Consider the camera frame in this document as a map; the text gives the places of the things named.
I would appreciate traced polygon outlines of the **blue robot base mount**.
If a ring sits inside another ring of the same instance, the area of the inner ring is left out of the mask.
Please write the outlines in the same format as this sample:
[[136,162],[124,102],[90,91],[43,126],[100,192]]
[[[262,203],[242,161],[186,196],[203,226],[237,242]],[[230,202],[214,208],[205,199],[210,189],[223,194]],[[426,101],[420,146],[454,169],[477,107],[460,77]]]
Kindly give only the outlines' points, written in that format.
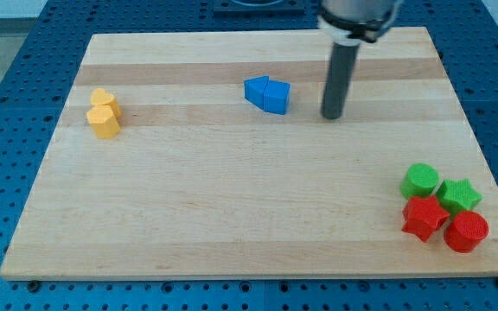
[[301,0],[213,0],[215,16],[302,14]]

